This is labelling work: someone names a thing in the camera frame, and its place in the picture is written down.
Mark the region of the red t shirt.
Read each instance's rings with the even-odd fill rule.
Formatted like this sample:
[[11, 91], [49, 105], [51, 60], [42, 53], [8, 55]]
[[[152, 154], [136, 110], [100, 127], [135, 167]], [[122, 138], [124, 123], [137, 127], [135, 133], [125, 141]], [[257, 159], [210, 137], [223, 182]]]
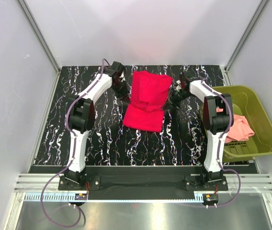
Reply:
[[135, 71], [132, 76], [130, 104], [123, 119], [125, 127], [161, 132], [164, 111], [172, 78], [147, 71]]

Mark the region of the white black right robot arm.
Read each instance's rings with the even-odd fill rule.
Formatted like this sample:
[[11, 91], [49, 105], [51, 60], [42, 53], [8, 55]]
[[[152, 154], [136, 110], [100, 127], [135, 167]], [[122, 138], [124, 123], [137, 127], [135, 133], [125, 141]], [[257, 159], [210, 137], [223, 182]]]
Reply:
[[178, 109], [180, 102], [194, 96], [203, 103], [202, 123], [207, 133], [207, 151], [202, 172], [190, 182], [194, 187], [213, 190], [223, 180], [223, 153], [227, 133], [234, 123], [232, 97], [206, 84], [206, 79], [184, 71], [169, 90], [163, 110]]

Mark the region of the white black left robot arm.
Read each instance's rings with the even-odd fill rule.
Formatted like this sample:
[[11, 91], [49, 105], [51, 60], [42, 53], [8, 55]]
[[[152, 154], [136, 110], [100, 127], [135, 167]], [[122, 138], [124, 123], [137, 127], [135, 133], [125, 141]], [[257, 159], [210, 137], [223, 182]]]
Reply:
[[71, 97], [65, 118], [71, 144], [64, 178], [76, 190], [88, 185], [84, 175], [87, 138], [95, 124], [95, 103], [110, 88], [115, 92], [117, 99], [130, 102], [125, 67], [120, 62], [114, 61], [107, 67], [102, 65], [100, 72], [89, 86]]

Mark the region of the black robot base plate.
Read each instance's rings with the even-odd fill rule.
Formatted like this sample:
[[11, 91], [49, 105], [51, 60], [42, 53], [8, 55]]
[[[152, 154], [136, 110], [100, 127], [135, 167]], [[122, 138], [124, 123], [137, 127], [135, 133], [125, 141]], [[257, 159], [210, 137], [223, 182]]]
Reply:
[[202, 166], [87, 166], [88, 185], [79, 187], [64, 175], [59, 190], [88, 191], [91, 200], [186, 200], [194, 192], [228, 191], [226, 177], [213, 190], [194, 187], [190, 182], [202, 172]]

